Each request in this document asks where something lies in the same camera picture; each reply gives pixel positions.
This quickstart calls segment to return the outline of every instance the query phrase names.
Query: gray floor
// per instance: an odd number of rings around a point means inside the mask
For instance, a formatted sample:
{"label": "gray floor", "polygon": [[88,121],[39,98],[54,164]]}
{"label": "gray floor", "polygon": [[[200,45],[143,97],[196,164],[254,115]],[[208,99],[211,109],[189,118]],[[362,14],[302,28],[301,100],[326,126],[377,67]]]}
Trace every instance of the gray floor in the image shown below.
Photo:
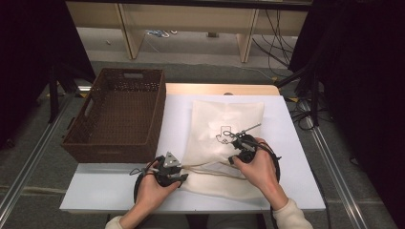
{"label": "gray floor", "polygon": [[[277,61],[270,60],[255,45],[252,45],[248,63],[241,63],[233,34],[219,34],[219,37],[207,37],[206,33],[179,32],[169,38],[157,38],[145,35],[145,41],[136,60],[129,60],[120,31],[116,30],[85,30],[79,29],[83,44],[89,58],[94,61],[95,72],[100,66],[114,65],[112,62],[126,64],[186,64],[207,65],[235,68],[237,71],[252,71],[258,75],[272,79],[282,76],[266,72],[268,63],[271,68],[279,69],[278,73],[287,74],[285,67]],[[268,45],[261,36],[255,39],[263,46]],[[294,37],[286,37],[291,46]],[[280,52],[275,53],[283,58]],[[293,96],[294,83],[286,86],[282,94]],[[107,215],[73,215],[59,210],[61,199],[69,187],[77,163],[61,147],[61,139],[67,133],[72,117],[81,107],[83,98],[76,97],[67,112],[62,116],[61,123],[46,148],[44,155],[34,170],[31,179],[20,199],[14,206],[4,228],[103,228]],[[40,97],[41,104],[34,106],[20,130],[13,136],[15,147],[0,152],[0,199],[6,194],[18,176],[25,160],[44,132],[49,118],[49,98],[44,92]],[[295,103],[287,102],[288,108],[294,110]],[[356,203],[369,228],[396,228],[384,204],[369,182],[367,175],[360,168],[349,162],[351,149],[346,144],[338,128],[330,120],[327,113],[321,116],[320,131],[346,180]],[[321,157],[320,150],[314,140],[312,131],[304,131],[296,123],[296,130],[302,142],[309,165],[320,181],[321,188],[329,206],[330,216],[326,211],[306,213],[307,219],[314,228],[354,228],[348,212],[342,202],[335,184],[330,177],[328,168]]]}

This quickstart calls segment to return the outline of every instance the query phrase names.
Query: white cloth bag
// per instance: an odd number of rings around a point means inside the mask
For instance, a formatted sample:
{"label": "white cloth bag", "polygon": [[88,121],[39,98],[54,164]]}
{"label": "white cloth bag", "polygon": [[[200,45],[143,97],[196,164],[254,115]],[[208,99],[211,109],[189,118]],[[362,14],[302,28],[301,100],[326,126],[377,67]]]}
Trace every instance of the white cloth bag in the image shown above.
{"label": "white cloth bag", "polygon": [[[265,104],[193,101],[191,129],[181,164],[189,174],[182,189],[223,198],[260,198],[263,195],[240,171],[230,166],[228,158],[240,153],[231,143],[220,141],[262,122]],[[247,132],[260,136],[260,127]]]}

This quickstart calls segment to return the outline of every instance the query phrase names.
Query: floor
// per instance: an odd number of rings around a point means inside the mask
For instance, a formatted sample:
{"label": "floor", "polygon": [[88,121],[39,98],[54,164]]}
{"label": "floor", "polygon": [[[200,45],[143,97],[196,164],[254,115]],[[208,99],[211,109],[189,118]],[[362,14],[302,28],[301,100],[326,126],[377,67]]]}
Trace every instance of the floor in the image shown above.
{"label": "floor", "polygon": [[[247,63],[239,59],[236,37],[234,34],[220,33],[219,37],[208,37],[204,32],[182,32],[170,34],[168,38],[145,35],[139,56],[129,60],[117,30],[78,29],[82,42],[91,61],[122,62],[122,63],[182,63],[187,65],[227,66],[236,69],[268,69],[275,73],[270,79],[276,80],[288,74],[286,67],[272,58],[268,58],[256,45],[252,45]],[[272,37],[255,35],[259,45],[269,49]],[[296,37],[285,37],[291,47]],[[272,52],[287,62],[283,53]],[[282,89],[286,97],[294,96],[291,82]],[[69,109],[61,117],[60,125],[53,130],[53,137],[32,173],[27,177],[25,188],[12,211],[8,212],[8,220],[0,228],[103,228],[107,214],[73,215],[59,210],[61,199],[77,163],[66,152],[60,150],[60,140],[72,116],[81,107],[81,98],[73,98]],[[44,92],[34,106],[32,113],[21,125],[21,129],[13,137],[15,146],[0,151],[0,199],[4,199],[9,188],[18,177],[25,161],[35,147],[42,134],[46,131],[48,121],[49,98]],[[287,102],[293,111],[298,106],[306,109],[306,103]],[[319,188],[324,193],[328,211],[306,212],[306,218],[314,228],[396,228],[383,202],[369,182],[367,175],[350,161],[351,149],[346,144],[338,127],[331,121],[327,112],[320,113],[320,126],[306,130],[311,125],[308,118],[294,122],[300,137],[309,165],[319,180]],[[351,213],[353,209],[361,220]],[[273,228],[265,213],[267,228]]]}

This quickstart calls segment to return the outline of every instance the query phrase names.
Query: person's left hand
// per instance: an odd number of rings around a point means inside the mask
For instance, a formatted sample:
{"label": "person's left hand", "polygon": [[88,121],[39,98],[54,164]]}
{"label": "person's left hand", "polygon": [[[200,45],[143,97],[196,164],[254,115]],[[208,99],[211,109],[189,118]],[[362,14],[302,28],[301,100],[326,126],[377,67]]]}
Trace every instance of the person's left hand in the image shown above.
{"label": "person's left hand", "polygon": [[[156,161],[151,167],[157,165],[158,162]],[[140,183],[135,205],[141,205],[143,208],[152,212],[157,209],[171,193],[179,188],[180,185],[181,183],[177,181],[167,187],[161,187],[156,181],[155,176],[153,176],[152,173],[148,173]]]}

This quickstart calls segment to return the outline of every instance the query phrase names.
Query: person's right hand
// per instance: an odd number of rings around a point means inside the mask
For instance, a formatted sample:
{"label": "person's right hand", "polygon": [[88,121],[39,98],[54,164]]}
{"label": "person's right hand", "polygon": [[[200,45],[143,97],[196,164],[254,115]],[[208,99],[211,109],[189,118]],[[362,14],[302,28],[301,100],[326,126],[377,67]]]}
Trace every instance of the person's right hand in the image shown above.
{"label": "person's right hand", "polygon": [[[259,137],[256,140],[266,143]],[[281,209],[288,203],[288,197],[277,181],[276,169],[267,151],[258,147],[250,163],[243,163],[236,156],[232,159],[246,179],[260,189],[274,210]]]}

